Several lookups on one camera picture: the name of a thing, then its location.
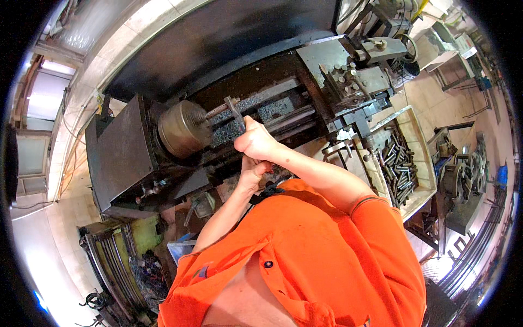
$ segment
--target orange shirt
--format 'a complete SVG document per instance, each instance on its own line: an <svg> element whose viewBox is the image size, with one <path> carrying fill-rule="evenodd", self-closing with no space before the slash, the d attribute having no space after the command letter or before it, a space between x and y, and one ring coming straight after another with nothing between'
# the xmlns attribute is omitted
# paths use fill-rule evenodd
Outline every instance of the orange shirt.
<svg viewBox="0 0 523 327"><path fill-rule="evenodd" d="M376 196L351 214L301 179L282 183L220 242L180 258L158 325L200 326L259 251L265 283L299 326L420 326L425 282L399 211Z"/></svg>

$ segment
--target lathe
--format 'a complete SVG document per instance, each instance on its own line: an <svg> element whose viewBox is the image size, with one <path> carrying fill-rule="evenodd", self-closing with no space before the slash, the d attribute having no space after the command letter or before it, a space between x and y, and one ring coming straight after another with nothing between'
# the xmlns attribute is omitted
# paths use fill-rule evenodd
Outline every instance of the lathe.
<svg viewBox="0 0 523 327"><path fill-rule="evenodd" d="M238 173L233 141L245 115L290 148L318 137L335 144L352 129L372 155L367 123L391 106L397 63L415 60L398 37L410 24L401 18L396 38L372 26L371 35L350 38L335 32L338 1L298 3L210 2L130 59L86 130L103 214L149 217ZM116 117L108 115L112 97L128 103Z"/></svg>

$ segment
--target yellow pipe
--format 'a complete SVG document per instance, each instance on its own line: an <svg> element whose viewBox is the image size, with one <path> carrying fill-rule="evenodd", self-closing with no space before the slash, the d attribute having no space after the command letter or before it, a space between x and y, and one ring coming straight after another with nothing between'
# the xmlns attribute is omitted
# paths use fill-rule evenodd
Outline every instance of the yellow pipe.
<svg viewBox="0 0 523 327"><path fill-rule="evenodd" d="M428 4L428 0L422 1L422 4L419 6L418 11L416 11L416 13L411 17L411 21L414 21L414 19L416 19L416 17L418 17L422 13L423 9L425 8L425 6L427 4Z"/></svg>

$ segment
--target person's left hand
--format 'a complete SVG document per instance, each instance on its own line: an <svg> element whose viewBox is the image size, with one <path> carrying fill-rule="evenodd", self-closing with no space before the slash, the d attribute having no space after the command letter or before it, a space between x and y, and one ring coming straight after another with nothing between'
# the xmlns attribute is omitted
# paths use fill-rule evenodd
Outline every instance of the person's left hand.
<svg viewBox="0 0 523 327"><path fill-rule="evenodd" d="M237 188L254 194L259 190L258 183L263 174L274 173L271 162L254 160L246 155L242 158L242 173Z"/></svg>

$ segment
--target person's right hand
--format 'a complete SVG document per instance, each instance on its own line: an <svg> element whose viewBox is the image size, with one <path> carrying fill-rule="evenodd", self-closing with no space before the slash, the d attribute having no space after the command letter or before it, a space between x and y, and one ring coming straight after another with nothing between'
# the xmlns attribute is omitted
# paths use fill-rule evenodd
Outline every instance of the person's right hand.
<svg viewBox="0 0 523 327"><path fill-rule="evenodd" d="M265 129L265 126L245 116L245 133L234 141L234 147L247 156L272 161L271 157L282 146Z"/></svg>

